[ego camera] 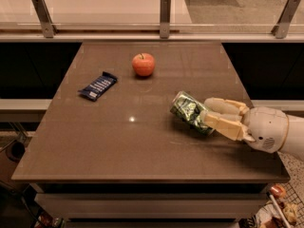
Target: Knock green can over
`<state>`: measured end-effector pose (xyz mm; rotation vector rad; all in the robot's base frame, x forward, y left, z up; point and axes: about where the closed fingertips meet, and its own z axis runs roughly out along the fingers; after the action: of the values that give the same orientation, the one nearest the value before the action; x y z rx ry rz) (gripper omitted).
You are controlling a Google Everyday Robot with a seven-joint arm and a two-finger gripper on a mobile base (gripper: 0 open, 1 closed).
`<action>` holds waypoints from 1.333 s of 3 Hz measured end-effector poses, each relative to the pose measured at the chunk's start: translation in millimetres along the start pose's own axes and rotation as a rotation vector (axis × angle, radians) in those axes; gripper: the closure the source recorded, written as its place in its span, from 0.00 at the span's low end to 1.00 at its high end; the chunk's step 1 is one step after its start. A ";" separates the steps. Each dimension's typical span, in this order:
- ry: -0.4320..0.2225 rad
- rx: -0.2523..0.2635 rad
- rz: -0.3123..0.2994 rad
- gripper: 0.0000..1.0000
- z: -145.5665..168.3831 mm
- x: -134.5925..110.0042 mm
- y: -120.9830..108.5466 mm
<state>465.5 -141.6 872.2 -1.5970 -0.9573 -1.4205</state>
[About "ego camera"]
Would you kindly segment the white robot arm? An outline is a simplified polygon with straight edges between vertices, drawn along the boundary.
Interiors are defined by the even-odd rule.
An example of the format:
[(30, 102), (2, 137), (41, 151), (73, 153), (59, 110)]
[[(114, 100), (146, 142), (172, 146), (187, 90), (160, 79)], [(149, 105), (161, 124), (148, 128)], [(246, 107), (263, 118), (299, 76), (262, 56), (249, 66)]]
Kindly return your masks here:
[(199, 114), (204, 124), (233, 141), (255, 150), (282, 152), (304, 161), (304, 119), (270, 107), (249, 108), (245, 103), (208, 98)]

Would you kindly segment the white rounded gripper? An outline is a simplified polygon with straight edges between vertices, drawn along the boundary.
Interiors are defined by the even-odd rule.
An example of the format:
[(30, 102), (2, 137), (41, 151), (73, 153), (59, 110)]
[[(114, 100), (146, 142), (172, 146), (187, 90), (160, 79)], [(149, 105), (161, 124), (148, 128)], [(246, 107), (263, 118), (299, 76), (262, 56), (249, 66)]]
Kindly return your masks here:
[[(221, 98), (208, 98), (204, 104), (215, 112), (203, 110), (200, 119), (230, 140), (245, 141), (255, 150), (274, 153), (287, 138), (289, 120), (281, 110), (269, 107), (250, 109), (243, 102)], [(244, 114), (242, 122), (239, 121), (237, 115)]]

